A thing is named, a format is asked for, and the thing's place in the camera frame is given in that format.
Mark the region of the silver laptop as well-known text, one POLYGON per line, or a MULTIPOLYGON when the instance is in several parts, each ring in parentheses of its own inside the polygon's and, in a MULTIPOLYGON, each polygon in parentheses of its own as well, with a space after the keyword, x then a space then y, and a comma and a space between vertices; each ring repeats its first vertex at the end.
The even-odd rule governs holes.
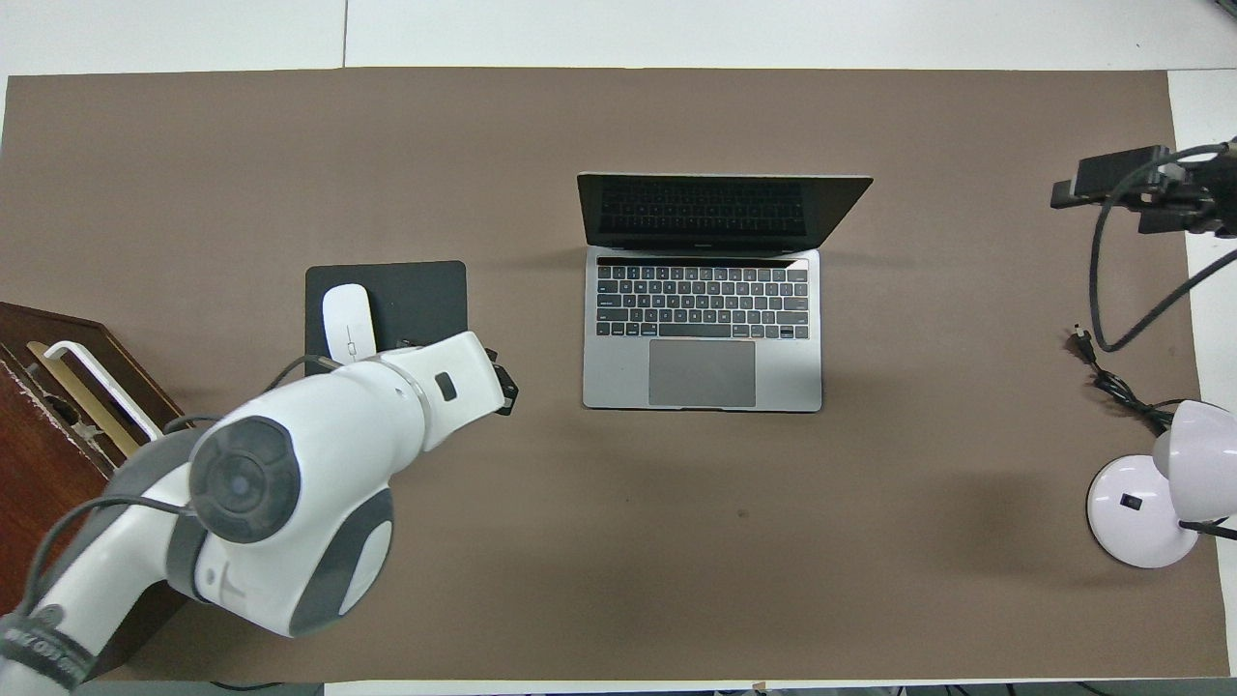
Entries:
POLYGON ((820 247, 870 185, 863 173, 579 173, 584 405, 820 410, 820 247))

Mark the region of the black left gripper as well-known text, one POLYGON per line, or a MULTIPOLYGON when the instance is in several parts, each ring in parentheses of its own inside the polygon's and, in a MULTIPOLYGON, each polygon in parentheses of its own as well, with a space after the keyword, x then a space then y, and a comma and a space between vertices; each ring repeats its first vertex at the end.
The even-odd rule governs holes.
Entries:
POLYGON ((499 362, 499 352, 482 347, 482 368, 480 370, 480 402, 482 409, 499 417, 512 417, 520 396, 512 375, 499 362))

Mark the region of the black mouse pad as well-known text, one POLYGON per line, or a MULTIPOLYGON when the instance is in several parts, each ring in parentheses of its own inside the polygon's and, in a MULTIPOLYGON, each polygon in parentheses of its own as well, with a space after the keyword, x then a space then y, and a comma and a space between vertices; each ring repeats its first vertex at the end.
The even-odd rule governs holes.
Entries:
POLYGON ((312 266, 306 269, 306 354, 329 359, 320 303, 340 283, 359 283, 367 291, 379 354, 468 330, 468 266, 459 260, 312 266))

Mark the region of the brown table mat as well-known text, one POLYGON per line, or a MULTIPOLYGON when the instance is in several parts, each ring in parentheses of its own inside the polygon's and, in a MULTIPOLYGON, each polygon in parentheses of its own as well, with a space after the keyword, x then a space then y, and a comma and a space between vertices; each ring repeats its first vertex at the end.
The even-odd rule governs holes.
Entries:
POLYGON ((1150 433, 1063 347, 1096 211, 1051 184, 1171 141, 1163 72, 10 79, 0 300, 225 413, 301 355, 310 266, 461 260, 521 389, 395 477, 345 621, 192 602, 114 677, 1223 677, 1212 543, 1139 571, 1089 533, 1150 433), (823 242, 823 409, 585 409, 581 171, 871 176, 823 242))

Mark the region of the white computer mouse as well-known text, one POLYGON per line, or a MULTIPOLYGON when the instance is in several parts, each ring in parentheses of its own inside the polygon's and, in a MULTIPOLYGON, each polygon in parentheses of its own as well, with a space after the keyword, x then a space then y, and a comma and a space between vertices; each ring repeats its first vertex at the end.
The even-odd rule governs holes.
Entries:
POLYGON ((367 291, 359 283, 340 283, 324 292, 320 312, 329 359, 356 363, 377 354, 367 291))

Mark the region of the dark brown wooden box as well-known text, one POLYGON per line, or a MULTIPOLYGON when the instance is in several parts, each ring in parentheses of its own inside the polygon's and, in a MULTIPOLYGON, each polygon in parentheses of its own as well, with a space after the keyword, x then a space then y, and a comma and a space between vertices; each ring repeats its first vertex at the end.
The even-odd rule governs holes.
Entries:
POLYGON ((0 616, 14 612, 45 533, 96 498, 125 455, 45 368, 36 345, 71 340, 88 349, 156 427, 182 409, 101 323, 0 303, 0 616))

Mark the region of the white desk lamp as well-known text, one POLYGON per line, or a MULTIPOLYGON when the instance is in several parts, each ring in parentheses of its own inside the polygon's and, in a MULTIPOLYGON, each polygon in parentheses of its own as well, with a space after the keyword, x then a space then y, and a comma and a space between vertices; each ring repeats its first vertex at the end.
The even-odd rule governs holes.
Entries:
POLYGON ((1148 454, 1122 455, 1092 478, 1086 519, 1101 549, 1132 567, 1171 566, 1201 537, 1237 541, 1237 414, 1184 401, 1148 454))

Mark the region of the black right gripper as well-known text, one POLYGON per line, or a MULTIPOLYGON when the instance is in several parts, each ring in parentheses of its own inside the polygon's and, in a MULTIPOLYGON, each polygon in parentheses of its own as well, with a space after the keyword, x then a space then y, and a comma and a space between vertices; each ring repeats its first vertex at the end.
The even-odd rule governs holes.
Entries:
MULTIPOLYGON (((1154 145, 1079 159, 1074 176, 1051 185, 1050 206, 1066 210, 1108 202, 1126 176, 1166 155, 1169 147, 1154 145)), ((1178 172, 1169 178, 1162 164, 1144 168, 1117 198, 1116 206, 1141 206, 1165 192, 1165 204, 1141 210, 1138 232, 1237 232, 1237 145, 1189 147, 1171 155, 1170 166, 1178 172)))

